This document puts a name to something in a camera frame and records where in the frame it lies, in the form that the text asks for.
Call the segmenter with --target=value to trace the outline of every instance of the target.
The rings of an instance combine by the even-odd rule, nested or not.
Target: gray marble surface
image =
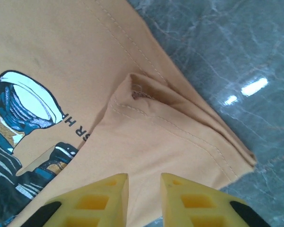
[[[223,191],[284,227],[284,0],[129,0],[258,165]],[[160,227],[159,219],[149,226]]]

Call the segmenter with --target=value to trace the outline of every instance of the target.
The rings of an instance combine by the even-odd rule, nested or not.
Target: floor
[[[129,2],[258,158],[254,173],[223,191],[243,198],[272,227],[284,227],[284,0]]]

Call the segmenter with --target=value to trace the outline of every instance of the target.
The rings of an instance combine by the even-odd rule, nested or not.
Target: graphic print
[[[60,142],[40,166],[16,175],[21,162],[16,145],[35,129],[63,120],[63,112],[44,86],[17,71],[0,75],[0,227],[6,226],[76,155]]]

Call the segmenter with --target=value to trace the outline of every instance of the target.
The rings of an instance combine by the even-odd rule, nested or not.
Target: marble veining
[[[254,173],[223,191],[284,227],[284,0],[129,2],[258,158]],[[149,226],[162,226],[162,219]]]

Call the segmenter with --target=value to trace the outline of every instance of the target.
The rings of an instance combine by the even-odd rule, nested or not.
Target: yellow plastic piece
[[[125,227],[128,206],[128,174],[117,174],[62,194],[60,208],[44,227]]]
[[[164,227],[249,227],[231,207],[243,200],[185,178],[161,174]]]

